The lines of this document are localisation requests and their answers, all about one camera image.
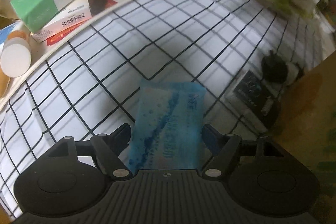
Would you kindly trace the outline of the cardboard box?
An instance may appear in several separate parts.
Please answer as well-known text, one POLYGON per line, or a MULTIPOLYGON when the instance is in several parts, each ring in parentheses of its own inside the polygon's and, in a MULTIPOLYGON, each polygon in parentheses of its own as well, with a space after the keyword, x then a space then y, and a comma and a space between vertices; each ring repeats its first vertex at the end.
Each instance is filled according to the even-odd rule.
POLYGON ((321 184, 312 214, 335 223, 335 54, 293 84, 281 99, 274 140, 321 184))

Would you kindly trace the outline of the blue wet wipes pack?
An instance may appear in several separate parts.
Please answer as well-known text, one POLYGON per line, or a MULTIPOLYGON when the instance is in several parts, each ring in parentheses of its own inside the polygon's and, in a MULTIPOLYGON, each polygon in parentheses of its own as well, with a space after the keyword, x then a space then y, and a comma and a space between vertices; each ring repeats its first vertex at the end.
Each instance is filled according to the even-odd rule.
POLYGON ((133 173, 199 169, 205 94, 197 83, 141 82, 128 156, 133 173))

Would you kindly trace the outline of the white black grid tablecloth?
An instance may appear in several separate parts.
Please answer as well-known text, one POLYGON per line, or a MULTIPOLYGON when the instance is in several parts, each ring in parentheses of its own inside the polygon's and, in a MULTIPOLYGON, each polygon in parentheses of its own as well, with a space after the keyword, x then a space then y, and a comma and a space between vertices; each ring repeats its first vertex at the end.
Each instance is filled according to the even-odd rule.
POLYGON ((88 140, 133 124, 143 79, 203 85, 206 122, 254 139, 224 100, 234 78, 245 69, 260 74, 269 51, 309 70, 334 50, 318 24, 283 19, 257 0, 132 1, 42 61, 2 110, 2 206, 11 219, 21 214, 16 178, 62 137, 88 140))

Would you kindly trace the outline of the white orange pill bottle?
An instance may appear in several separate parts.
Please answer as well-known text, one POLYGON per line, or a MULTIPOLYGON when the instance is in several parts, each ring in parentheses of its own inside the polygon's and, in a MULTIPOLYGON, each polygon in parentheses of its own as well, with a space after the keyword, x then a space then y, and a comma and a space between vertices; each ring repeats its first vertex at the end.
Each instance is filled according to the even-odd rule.
POLYGON ((1 54, 1 69, 10 78, 22 76, 30 68, 29 37, 24 31, 15 30, 5 40, 1 54))

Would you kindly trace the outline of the white pink barcode box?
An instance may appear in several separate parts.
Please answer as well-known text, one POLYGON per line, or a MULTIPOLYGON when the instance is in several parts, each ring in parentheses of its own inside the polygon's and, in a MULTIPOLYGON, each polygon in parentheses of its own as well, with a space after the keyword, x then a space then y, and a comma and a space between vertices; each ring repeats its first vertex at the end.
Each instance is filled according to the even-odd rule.
POLYGON ((60 10, 40 31, 31 34, 36 42, 43 42, 67 28, 92 18, 88 0, 74 0, 60 10))

